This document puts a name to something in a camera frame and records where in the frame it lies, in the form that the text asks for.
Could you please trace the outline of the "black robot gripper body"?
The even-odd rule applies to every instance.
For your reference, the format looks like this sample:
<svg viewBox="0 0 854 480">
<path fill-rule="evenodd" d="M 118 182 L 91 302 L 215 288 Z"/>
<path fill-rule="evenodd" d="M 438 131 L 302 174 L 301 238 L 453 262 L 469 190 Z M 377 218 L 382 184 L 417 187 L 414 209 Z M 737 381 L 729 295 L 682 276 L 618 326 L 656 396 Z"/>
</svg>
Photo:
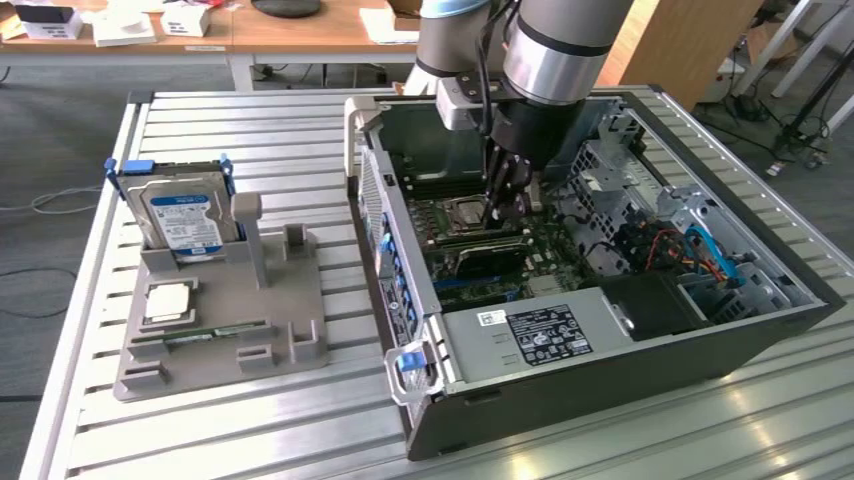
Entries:
<svg viewBox="0 0 854 480">
<path fill-rule="evenodd" d="M 545 168 L 581 115 L 581 102 L 555 106 L 514 100 L 498 103 L 491 139 L 507 152 Z"/>
</svg>

